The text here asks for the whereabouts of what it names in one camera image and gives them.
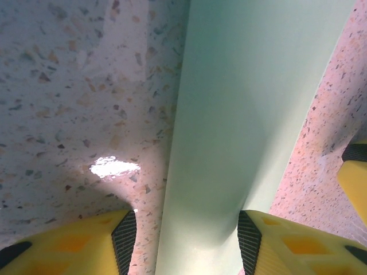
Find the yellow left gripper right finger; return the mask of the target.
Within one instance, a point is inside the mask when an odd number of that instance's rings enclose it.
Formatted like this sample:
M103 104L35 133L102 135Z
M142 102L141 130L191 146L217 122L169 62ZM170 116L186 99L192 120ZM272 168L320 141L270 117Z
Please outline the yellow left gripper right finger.
M366 247L256 210L241 210L237 237L246 274L366 275Z

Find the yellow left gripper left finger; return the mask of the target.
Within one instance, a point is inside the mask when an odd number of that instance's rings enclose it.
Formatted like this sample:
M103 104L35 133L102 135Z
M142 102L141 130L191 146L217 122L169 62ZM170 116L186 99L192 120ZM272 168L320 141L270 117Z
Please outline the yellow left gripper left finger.
M96 215L1 249L1 274L128 274L134 210Z

